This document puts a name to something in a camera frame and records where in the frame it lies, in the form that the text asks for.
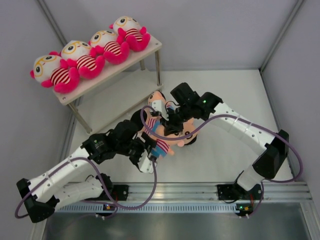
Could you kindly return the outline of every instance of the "doll face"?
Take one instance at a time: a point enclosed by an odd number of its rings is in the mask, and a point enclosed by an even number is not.
[[[189,133],[191,133],[194,130],[196,130],[196,127],[192,124],[192,122],[187,121],[187,122],[183,123],[182,136],[188,135]],[[183,142],[184,142],[183,145],[189,144],[197,135],[198,135],[198,133],[196,132],[195,134],[187,137],[186,139],[183,139]]]
[[[38,57],[33,64],[34,79],[42,83],[48,80],[53,70],[60,67],[61,57],[56,55],[44,55]]]
[[[90,40],[90,45],[92,47],[100,46],[104,47],[107,43],[116,41],[117,35],[110,30],[102,30],[96,32]]]
[[[187,122],[183,123],[183,131],[182,132],[177,132],[174,134],[169,134],[166,137],[167,138],[178,138],[178,137],[183,137],[191,132],[193,132],[196,127],[193,125],[194,119],[190,119]],[[165,135],[165,127],[163,125],[160,125],[156,131],[157,134],[164,136]],[[164,140],[168,145],[173,146],[173,145],[178,145],[179,147],[183,147],[186,144],[189,144],[196,136],[198,135],[198,133],[195,133],[191,136],[189,136],[188,138],[185,138],[183,140]]]
[[[162,100],[164,103],[166,103],[166,99],[163,97],[163,95],[159,91],[155,91],[149,96],[148,105],[150,105],[153,101],[156,101],[156,100]]]
[[[113,24],[113,30],[117,33],[118,29],[122,28],[124,31],[128,31],[130,29],[141,29],[139,23],[130,16],[121,16],[119,17]]]
[[[78,58],[89,55],[92,47],[84,41],[70,41],[61,51],[61,57],[63,59],[78,60]]]

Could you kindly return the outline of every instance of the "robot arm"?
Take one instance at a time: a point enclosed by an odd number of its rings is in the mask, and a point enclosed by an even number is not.
[[[99,165],[120,154],[128,156],[139,169],[141,159],[142,166],[148,165],[150,159],[155,160],[150,152],[156,146],[156,141],[146,133],[142,134],[141,138],[136,137],[137,132],[138,127],[135,123],[122,121],[107,133],[91,135],[74,153],[44,174],[30,180],[23,178],[18,181],[16,185],[21,197],[29,195],[24,205],[31,221],[40,222],[65,205],[104,196],[102,183],[96,178],[66,186],[73,178],[92,167],[88,161]],[[107,175],[102,173],[101,176],[109,192],[119,189],[120,193],[116,195],[124,195],[118,200],[127,199],[129,188],[127,185],[113,185]]]
[[[165,136],[182,132],[183,122],[191,118],[206,121],[217,115],[229,115],[217,118],[211,123],[244,142],[259,156],[252,165],[241,172],[231,186],[236,197],[243,198],[262,180],[273,179],[276,176],[289,150],[281,140],[253,127],[251,122],[213,93],[206,92],[199,96],[185,82],[175,87],[170,93],[179,104],[178,108],[166,109],[161,101],[155,101],[151,105],[158,114],[163,115],[161,123],[165,127]],[[289,141],[289,135],[284,130],[280,130],[278,135]]]

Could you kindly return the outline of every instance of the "plush toy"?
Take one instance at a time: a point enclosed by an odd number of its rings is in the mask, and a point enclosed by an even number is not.
[[[173,109],[173,106],[171,105],[171,101],[167,101],[165,95],[160,91],[154,91],[149,97],[148,97],[148,105],[152,106],[152,102],[156,100],[161,100],[167,109]]]
[[[135,19],[129,16],[119,17],[109,27],[125,39],[130,49],[135,52],[144,50],[151,38],[150,34],[147,33],[147,28],[145,26],[141,27]]]
[[[197,140],[197,133],[192,136],[185,138],[183,140],[162,140],[157,138],[156,136],[149,133],[149,131],[144,127],[140,119],[141,110],[136,111],[132,117],[131,121],[136,123],[140,132],[147,133],[153,140],[156,141],[156,147],[151,150],[151,154],[155,156],[157,159],[164,158],[167,154],[174,155],[175,152],[172,150],[171,146],[178,145],[179,147],[183,147],[185,145],[191,145]],[[165,136],[165,127],[160,123],[160,117],[151,116],[148,111],[143,112],[143,119],[146,122],[147,126],[153,131],[156,132],[160,136]],[[183,123],[183,131],[175,134],[169,134],[166,137],[168,138],[177,138],[185,136],[196,129],[193,125],[194,119],[190,119],[187,122]]]
[[[89,44],[111,64],[123,63],[130,54],[129,44],[112,31],[96,32]]]
[[[75,67],[68,69],[68,65],[56,52],[38,57],[30,75],[44,88],[54,86],[54,91],[61,94],[72,92],[80,80],[77,69]]]
[[[61,57],[70,66],[78,69],[81,77],[93,79],[105,66],[103,56],[96,58],[97,52],[84,41],[70,41],[61,51]]]

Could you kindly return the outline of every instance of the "white floor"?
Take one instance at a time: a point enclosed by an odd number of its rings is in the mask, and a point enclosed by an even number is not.
[[[258,70],[164,71],[162,82],[164,84],[162,92],[167,100],[173,100],[170,91],[174,87],[187,82],[199,95],[212,92],[247,119],[277,131]],[[129,119],[130,114],[143,105],[134,108],[101,132],[113,128],[120,120]],[[70,152],[72,153],[86,138],[88,135],[85,130],[77,126]],[[212,124],[207,124],[199,132],[197,141],[193,145],[175,147],[173,150],[174,156],[168,155],[158,161],[156,170],[159,182],[233,182],[239,173],[257,158],[249,147]],[[154,180],[152,174],[139,172],[124,156],[106,160],[99,169],[109,175],[113,182],[153,182]],[[93,170],[84,172],[73,182],[84,181],[89,174],[95,173]],[[291,170],[288,161],[285,161],[276,179],[290,178],[292,178]]]

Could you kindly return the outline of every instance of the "metal shelf leg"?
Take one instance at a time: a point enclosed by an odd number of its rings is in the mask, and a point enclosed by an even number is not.
[[[156,51],[155,53],[155,69],[156,69],[156,84],[158,86],[162,85],[162,81],[161,81],[161,75],[160,75],[160,71],[161,71],[161,66],[160,66],[160,52],[159,50]]]
[[[140,69],[143,71],[143,70],[146,70],[146,66],[145,66],[145,60],[144,59],[142,59],[141,61],[140,61]]]
[[[90,134],[92,133],[92,128],[88,125],[88,123],[83,119],[83,117],[78,112],[77,107],[73,102],[68,104],[68,107],[71,109],[73,115],[78,120],[78,122],[84,127],[85,131]]]

